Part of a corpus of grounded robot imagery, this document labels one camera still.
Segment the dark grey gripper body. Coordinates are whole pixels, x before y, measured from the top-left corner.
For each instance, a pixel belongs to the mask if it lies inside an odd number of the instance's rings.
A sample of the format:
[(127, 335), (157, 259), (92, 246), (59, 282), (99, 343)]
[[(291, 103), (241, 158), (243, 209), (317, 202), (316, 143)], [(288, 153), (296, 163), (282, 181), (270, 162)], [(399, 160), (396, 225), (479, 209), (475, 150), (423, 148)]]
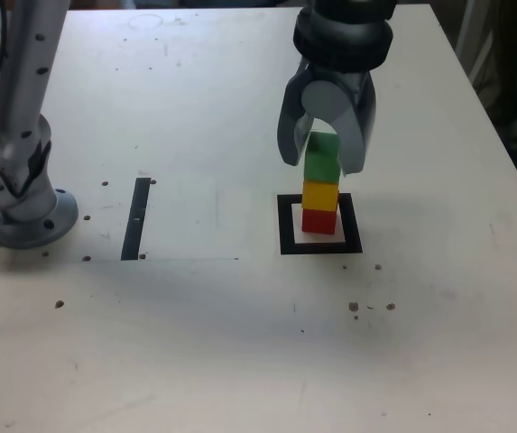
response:
[(318, 65), (309, 65), (313, 80), (305, 87), (309, 97), (362, 97), (367, 72), (340, 72)]

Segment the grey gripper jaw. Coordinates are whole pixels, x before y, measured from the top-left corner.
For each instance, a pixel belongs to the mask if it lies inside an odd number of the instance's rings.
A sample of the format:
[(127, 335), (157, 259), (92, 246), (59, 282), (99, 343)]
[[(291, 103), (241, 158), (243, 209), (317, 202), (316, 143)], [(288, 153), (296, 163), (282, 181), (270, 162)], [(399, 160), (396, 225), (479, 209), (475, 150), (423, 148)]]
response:
[(302, 105), (302, 91), (313, 81), (313, 73), (306, 59), (300, 59), (295, 75), (286, 85), (277, 127), (277, 143), (282, 160), (297, 166), (303, 153), (313, 117)]
[(362, 97), (309, 97), (305, 89), (302, 91), (302, 105), (307, 113), (329, 124), (336, 133), (338, 163), (345, 175), (363, 170), (372, 136), (376, 95), (372, 77), (368, 75)]

